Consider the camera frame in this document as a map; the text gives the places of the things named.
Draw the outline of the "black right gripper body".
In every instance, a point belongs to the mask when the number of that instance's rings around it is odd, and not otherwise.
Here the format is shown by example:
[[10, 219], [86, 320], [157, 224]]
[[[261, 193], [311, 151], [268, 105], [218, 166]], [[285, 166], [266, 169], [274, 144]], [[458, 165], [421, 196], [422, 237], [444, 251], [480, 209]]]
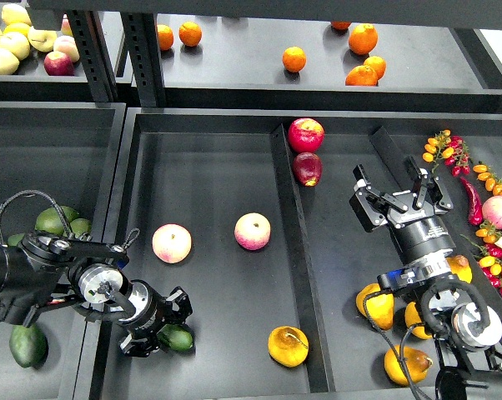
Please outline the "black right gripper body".
[[404, 265], [431, 253], [451, 254], [455, 243], [440, 217], [454, 208], [449, 197], [436, 203], [425, 200], [417, 209], [418, 198], [412, 192], [395, 192], [392, 196], [404, 204], [400, 211], [390, 206], [386, 213], [392, 242]]

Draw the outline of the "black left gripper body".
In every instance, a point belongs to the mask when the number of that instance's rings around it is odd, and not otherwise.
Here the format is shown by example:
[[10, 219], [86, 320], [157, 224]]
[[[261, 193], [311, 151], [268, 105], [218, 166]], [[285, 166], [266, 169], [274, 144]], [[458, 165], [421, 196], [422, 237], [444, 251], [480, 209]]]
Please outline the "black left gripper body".
[[142, 280], [132, 280], [132, 292], [128, 300], [135, 313], [123, 320], [123, 328], [131, 343], [141, 343], [155, 338], [166, 324], [180, 324], [180, 287], [164, 297]]

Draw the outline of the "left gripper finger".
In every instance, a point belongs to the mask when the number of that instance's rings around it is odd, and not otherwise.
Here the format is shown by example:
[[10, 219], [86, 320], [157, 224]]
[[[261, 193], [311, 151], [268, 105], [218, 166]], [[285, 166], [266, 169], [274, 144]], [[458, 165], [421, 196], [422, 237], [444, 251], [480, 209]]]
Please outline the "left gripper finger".
[[161, 348], [160, 341], [155, 335], [133, 338], [130, 333], [120, 339], [118, 343], [125, 356], [134, 358], [147, 358], [152, 353], [158, 352]]
[[168, 321], [173, 324], [184, 324], [187, 318], [193, 313], [192, 304], [189, 295], [177, 286], [166, 297], [168, 305]]

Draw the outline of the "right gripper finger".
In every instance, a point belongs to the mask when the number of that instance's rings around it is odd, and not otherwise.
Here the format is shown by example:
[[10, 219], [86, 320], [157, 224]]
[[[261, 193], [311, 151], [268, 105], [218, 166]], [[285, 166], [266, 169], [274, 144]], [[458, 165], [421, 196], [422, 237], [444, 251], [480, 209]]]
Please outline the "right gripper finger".
[[356, 180], [354, 194], [349, 199], [357, 219], [367, 233], [389, 223], [389, 210], [405, 214], [409, 207], [392, 194], [374, 188], [362, 164], [358, 164], [353, 175]]
[[438, 176], [420, 168], [412, 156], [404, 160], [404, 167], [413, 182], [413, 208], [418, 211], [429, 204], [435, 213], [447, 213], [454, 208], [447, 188]]

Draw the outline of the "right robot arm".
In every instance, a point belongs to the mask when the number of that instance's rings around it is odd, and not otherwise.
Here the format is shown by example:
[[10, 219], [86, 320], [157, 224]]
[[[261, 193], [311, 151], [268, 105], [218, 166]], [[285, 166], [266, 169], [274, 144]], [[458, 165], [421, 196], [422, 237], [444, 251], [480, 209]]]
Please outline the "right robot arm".
[[352, 209], [366, 232], [388, 228], [403, 264], [378, 276], [362, 306], [384, 295], [416, 303], [437, 351], [436, 398], [502, 399], [502, 319], [446, 260], [455, 245], [441, 218], [453, 208], [444, 184], [411, 157], [404, 165], [413, 187], [395, 193], [376, 189], [362, 165], [353, 170]]

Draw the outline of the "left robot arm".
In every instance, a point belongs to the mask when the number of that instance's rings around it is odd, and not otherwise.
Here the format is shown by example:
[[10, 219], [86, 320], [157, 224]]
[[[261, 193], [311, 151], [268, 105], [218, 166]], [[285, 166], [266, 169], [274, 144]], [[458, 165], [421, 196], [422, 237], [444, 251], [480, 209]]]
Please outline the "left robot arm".
[[[8, 245], [4, 212], [15, 200], [34, 196], [50, 203], [63, 232], [35, 229]], [[126, 335], [119, 347], [126, 356], [193, 348], [188, 294], [175, 287], [164, 297], [123, 273], [128, 247], [138, 235], [135, 228], [122, 244], [94, 242], [87, 233], [75, 236], [62, 207], [45, 192], [23, 190], [7, 198], [0, 205], [0, 323], [30, 328], [42, 313], [71, 307], [88, 322], [122, 328]]]

